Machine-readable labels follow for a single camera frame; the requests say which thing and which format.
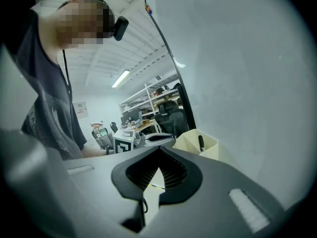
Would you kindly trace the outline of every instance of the shelving unit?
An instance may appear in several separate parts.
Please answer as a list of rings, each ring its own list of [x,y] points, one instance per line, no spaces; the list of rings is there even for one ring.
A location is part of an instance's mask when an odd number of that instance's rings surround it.
[[[168,92],[164,92],[158,96],[155,96],[154,98],[151,98],[150,93],[153,92],[155,89],[160,88],[162,86],[165,86],[169,83],[172,83],[178,79],[177,73],[172,74],[169,77],[163,78],[153,84],[146,85],[144,84],[145,88],[143,88],[141,91],[133,94],[126,100],[124,100],[119,106],[122,112],[126,111],[131,111],[136,108],[144,109],[144,108],[151,108],[152,111],[148,112],[146,114],[142,114],[143,117],[149,116],[149,115],[154,115],[155,113],[158,113],[158,111],[155,111],[154,106],[153,106],[153,101],[158,100],[168,94],[172,94],[177,92],[177,89],[170,90]],[[130,108],[124,110],[124,107],[129,105]]]

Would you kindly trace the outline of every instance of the short hair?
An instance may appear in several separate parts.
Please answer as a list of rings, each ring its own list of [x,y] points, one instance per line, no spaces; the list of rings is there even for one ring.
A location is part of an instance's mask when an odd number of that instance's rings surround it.
[[[104,1],[104,0],[97,0],[99,2],[101,2],[104,5],[104,13],[103,13],[103,18],[104,18],[104,23],[106,22],[106,24],[104,24],[104,29],[103,29],[103,33],[97,33],[97,38],[108,38],[111,37],[114,33],[114,14],[112,12],[112,10],[109,8],[109,5]],[[67,5],[68,1],[64,2],[58,9],[61,9],[62,7],[64,7],[65,5]]]

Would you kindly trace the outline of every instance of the fluorescent light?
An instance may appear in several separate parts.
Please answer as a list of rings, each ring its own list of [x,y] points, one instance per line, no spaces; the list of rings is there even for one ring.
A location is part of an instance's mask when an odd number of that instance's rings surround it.
[[[180,68],[184,68],[186,65],[184,65],[184,64],[181,64],[181,63],[179,63],[179,62],[177,62],[176,60],[175,60],[175,62],[176,62],[176,65],[178,66],[178,67],[180,67]]]
[[[117,87],[117,85],[130,73],[129,70],[125,70],[121,76],[117,79],[117,81],[112,85],[112,87]]]

